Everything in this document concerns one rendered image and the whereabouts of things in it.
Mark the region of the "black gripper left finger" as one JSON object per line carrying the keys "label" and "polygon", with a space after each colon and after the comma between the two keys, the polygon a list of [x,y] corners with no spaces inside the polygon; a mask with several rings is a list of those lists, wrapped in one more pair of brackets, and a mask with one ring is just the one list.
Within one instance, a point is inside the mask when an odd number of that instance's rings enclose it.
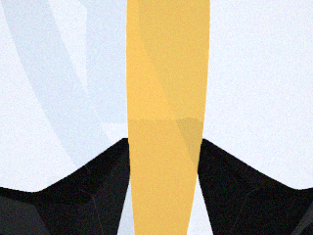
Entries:
{"label": "black gripper left finger", "polygon": [[129,142],[122,137],[50,187],[0,187],[0,234],[117,235],[129,173]]}

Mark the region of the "yellow bar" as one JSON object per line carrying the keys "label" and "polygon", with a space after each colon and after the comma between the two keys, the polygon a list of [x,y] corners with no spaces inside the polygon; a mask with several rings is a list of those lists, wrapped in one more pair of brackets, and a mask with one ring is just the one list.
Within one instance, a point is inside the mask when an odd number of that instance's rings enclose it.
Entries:
{"label": "yellow bar", "polygon": [[210,0],[126,0],[134,235],[187,235],[199,176]]}

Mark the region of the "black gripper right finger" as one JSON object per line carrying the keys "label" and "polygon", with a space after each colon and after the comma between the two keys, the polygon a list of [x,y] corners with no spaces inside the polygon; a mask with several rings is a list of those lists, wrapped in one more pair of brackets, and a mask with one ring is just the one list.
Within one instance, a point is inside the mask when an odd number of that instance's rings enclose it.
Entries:
{"label": "black gripper right finger", "polygon": [[313,188],[279,183],[206,138],[197,171],[212,235],[300,235],[313,223]]}

